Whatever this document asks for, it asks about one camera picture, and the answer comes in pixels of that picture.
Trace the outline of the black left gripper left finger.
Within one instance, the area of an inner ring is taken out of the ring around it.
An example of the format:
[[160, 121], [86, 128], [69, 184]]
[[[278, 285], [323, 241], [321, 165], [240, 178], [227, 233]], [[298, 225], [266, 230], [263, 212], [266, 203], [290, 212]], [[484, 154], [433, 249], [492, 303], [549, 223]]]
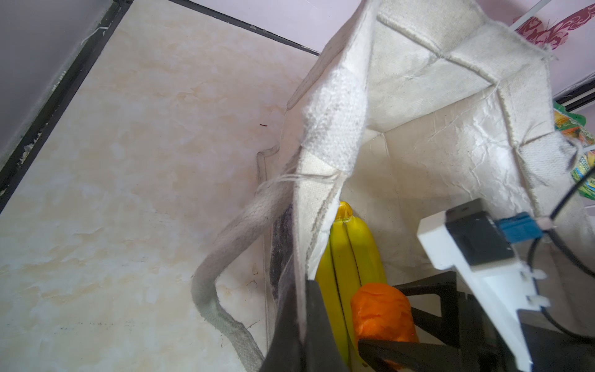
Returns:
[[279, 298], [274, 338], [260, 372], [299, 372], [305, 370], [303, 346], [297, 324], [295, 284], [285, 288]]

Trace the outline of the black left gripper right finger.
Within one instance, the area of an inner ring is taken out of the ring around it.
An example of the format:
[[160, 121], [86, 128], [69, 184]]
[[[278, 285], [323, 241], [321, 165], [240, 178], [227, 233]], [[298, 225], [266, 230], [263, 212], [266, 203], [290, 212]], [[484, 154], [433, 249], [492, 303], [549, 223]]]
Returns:
[[307, 332], [305, 338], [305, 366], [311, 372], [348, 371], [333, 336], [330, 320], [319, 285], [306, 282]]

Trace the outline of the orange fruit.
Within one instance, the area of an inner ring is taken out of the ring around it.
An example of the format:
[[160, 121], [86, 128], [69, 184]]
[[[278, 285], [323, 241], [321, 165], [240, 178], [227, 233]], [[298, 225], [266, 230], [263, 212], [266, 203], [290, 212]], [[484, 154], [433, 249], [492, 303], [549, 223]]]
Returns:
[[418, 343], [412, 307], [398, 289], [385, 283], [368, 283], [350, 300], [355, 345], [362, 339]]

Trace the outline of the yellow banana bunch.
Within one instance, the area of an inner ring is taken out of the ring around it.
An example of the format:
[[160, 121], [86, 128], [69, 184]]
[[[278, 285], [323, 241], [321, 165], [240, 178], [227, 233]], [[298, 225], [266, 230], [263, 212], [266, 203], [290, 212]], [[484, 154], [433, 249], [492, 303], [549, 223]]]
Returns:
[[386, 283], [377, 245], [367, 224], [342, 201], [315, 276], [336, 346], [348, 367], [365, 367], [356, 352], [351, 300], [369, 283]]

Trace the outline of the cream canvas grocery bag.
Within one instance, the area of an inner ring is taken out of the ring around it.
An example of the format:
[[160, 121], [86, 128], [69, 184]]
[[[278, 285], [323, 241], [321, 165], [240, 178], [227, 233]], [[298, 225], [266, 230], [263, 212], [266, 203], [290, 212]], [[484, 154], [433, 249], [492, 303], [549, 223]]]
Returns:
[[277, 170], [215, 239], [193, 300], [258, 370], [263, 354], [215, 282], [284, 212], [300, 286], [341, 198], [373, 229], [388, 274], [411, 279], [430, 268], [423, 218], [474, 198], [498, 217], [544, 217], [573, 183], [575, 151], [554, 124], [546, 49], [474, 1], [363, 1], [288, 101]]

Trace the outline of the lower yellow green candy bag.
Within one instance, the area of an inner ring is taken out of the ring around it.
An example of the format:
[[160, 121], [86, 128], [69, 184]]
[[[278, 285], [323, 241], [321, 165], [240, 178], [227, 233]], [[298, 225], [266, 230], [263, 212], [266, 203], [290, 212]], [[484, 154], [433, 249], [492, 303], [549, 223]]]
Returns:
[[570, 113], [556, 101], [553, 102], [553, 110], [556, 130], [575, 147], [570, 174], [578, 183], [594, 169], [594, 135], [587, 129], [585, 116]]

